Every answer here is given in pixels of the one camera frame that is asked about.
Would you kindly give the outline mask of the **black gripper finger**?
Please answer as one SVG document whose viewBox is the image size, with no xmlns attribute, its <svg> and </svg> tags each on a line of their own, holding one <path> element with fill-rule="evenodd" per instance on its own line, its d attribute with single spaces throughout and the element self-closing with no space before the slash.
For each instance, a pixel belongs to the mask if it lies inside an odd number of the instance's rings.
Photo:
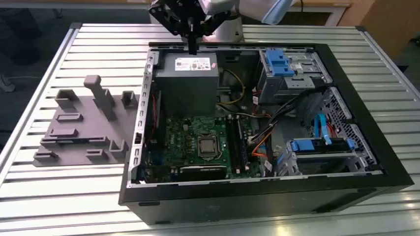
<svg viewBox="0 0 420 236">
<path fill-rule="evenodd" d="M 211 36 L 222 23 L 230 18 L 230 11 L 211 15 L 206 20 L 206 14 L 201 13 L 194 17 L 194 54 L 198 54 L 199 39 Z"/>
<path fill-rule="evenodd" d="M 179 35 L 183 38 L 185 42 L 189 43 L 190 54 L 194 54 L 194 17 L 177 16 L 165 4 L 165 0 L 154 0 L 149 12 L 173 35 Z"/>
</svg>

